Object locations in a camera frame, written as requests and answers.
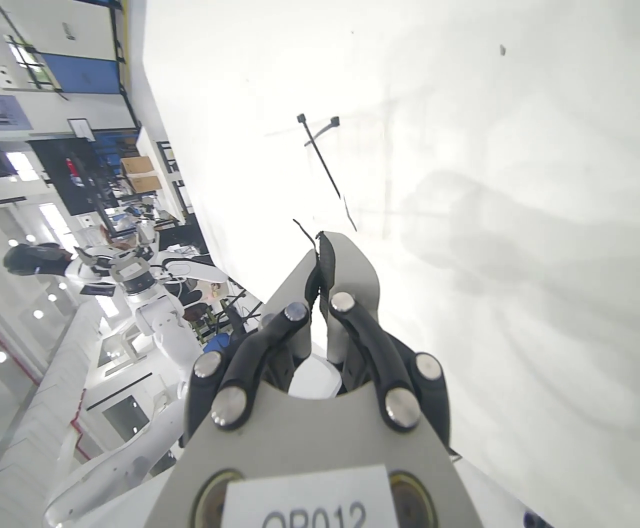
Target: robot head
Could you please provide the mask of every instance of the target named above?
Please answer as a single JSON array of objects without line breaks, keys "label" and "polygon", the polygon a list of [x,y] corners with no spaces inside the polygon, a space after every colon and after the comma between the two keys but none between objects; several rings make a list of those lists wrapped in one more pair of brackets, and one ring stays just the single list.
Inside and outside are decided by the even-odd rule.
[{"label": "robot head", "polygon": [[3,265],[13,275],[65,275],[71,253],[57,244],[18,244],[4,256]]}]

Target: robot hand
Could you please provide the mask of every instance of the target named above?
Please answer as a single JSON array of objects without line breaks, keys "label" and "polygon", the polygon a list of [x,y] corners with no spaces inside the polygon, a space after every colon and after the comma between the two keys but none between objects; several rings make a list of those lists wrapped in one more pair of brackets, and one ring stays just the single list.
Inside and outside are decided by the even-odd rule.
[{"label": "robot hand", "polygon": [[[401,528],[481,526],[449,461],[440,364],[380,328],[378,279],[358,248],[341,234],[319,238],[319,255],[309,252],[264,305],[260,328],[196,361],[186,450],[148,527],[222,526],[233,480],[380,464]],[[286,391],[310,355],[318,296],[343,387],[334,399],[304,400]]]}]

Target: label sticker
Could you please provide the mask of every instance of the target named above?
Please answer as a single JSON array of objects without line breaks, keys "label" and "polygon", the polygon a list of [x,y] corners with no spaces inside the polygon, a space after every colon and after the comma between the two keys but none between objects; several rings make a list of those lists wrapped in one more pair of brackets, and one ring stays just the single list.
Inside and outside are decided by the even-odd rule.
[{"label": "label sticker", "polygon": [[397,528],[383,465],[232,482],[222,528]]},{"label": "label sticker", "polygon": [[131,276],[134,273],[137,273],[141,269],[142,269],[142,266],[140,266],[137,262],[134,262],[133,264],[127,266],[126,268],[122,268],[122,271],[120,272],[120,274],[124,278],[127,278],[128,276]]}]

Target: white table surface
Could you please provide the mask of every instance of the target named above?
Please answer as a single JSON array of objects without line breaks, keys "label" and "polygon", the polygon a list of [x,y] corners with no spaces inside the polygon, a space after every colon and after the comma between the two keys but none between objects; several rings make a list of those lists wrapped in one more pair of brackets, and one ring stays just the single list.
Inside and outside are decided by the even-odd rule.
[{"label": "white table surface", "polygon": [[622,0],[147,4],[214,262],[266,300],[310,248],[292,218],[353,232],[296,121],[340,116],[318,144],[382,325],[441,359],[452,446],[559,528],[640,513],[639,20]]}]

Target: sign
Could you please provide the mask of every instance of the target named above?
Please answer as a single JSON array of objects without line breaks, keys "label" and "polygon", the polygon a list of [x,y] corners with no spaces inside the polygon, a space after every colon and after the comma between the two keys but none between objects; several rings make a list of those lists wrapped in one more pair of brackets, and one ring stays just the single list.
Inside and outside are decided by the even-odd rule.
[{"label": "sign", "polygon": [[0,95],[0,131],[3,130],[33,130],[13,95]]},{"label": "sign", "polygon": [[397,528],[383,465],[229,484],[222,528]]}]

